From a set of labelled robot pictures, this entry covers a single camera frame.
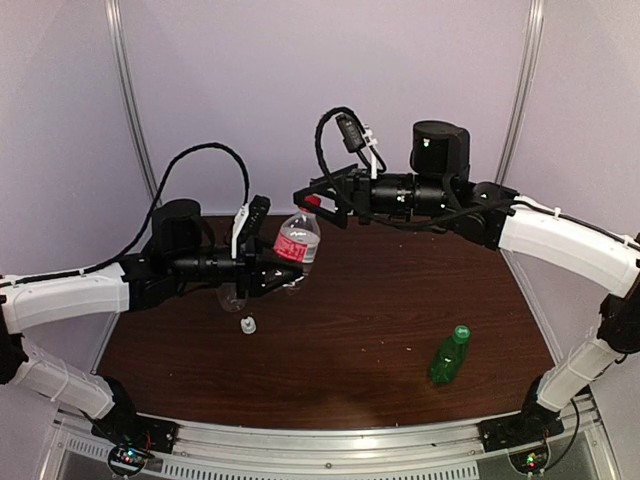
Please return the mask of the red bottle cap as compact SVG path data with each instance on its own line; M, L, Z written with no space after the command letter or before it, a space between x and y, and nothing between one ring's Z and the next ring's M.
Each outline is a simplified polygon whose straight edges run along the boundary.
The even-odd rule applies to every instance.
M319 207L321 205L321 199L315 195L306 196L305 201L315 207Z

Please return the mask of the red label water bottle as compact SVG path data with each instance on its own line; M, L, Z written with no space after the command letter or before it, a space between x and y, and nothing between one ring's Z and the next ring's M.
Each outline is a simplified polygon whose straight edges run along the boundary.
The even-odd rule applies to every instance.
M316 215L300 208L285 220L274 244L275 253L302 268L302 275L285 284L288 293L297 292L312 269L321 242L321 230Z

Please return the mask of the clear plastic bottle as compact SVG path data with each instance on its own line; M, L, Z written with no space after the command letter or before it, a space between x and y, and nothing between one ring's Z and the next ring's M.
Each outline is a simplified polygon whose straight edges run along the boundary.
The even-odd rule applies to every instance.
M216 289L216 295L221 308L226 312L238 312L245 306L245 300L237 294L234 283L224 283Z

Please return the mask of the white flip bottle cap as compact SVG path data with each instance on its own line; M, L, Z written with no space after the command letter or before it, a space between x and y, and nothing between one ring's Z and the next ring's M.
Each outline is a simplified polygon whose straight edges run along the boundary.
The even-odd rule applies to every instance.
M252 335L257 331L257 324L252 316L244 317L240 320L241 331L245 335Z

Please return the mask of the green plastic bottle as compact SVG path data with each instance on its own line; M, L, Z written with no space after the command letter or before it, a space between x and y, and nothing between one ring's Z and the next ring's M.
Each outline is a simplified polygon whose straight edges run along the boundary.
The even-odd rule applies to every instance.
M455 335L446 338L430 364L429 374L432 382L437 385L453 382L467 358L468 350L469 338Z

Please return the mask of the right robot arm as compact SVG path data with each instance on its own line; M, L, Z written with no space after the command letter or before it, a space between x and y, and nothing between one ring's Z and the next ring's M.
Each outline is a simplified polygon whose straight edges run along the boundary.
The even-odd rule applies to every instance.
M540 259L603 287L596 333L532 385L513 419L519 440L535 440L551 418L611 364L639 351L639 243L538 204L517 191L469 179L470 134L451 123L412 127L408 174L351 165L322 175L293 195L340 228L353 215L406 231L442 230L491 250Z

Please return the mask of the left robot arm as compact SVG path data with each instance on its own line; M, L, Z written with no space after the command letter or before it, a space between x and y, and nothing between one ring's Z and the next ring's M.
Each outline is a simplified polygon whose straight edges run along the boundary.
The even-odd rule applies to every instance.
M1 381L22 385L71 405L123 444L137 442L144 424L126 397L106 379L85 373L23 339L25 330L91 314L155 308L188 284L230 286L238 299L262 297L299 279L300 266L276 258L259 230L270 203L263 196L240 208L228 245L218 245L192 199L170 201L151 215L152 234L142 251L104 266L1 281Z

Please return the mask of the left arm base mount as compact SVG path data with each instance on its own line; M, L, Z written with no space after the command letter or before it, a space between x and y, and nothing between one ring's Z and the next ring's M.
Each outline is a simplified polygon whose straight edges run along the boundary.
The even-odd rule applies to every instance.
M111 389L114 406L103 418L87 416L92 424L92 434L120 447L171 454L178 425L139 414L121 382L111 377L104 377L104 380Z

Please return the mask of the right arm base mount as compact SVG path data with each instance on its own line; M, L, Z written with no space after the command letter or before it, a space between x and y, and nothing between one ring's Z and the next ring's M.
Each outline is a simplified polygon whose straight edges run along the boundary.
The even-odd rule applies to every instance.
M512 415L484 420L478 424L480 440L485 452L543 441L565 431L560 413L551 411L537 402L537 388L542 377L529 387L521 410Z

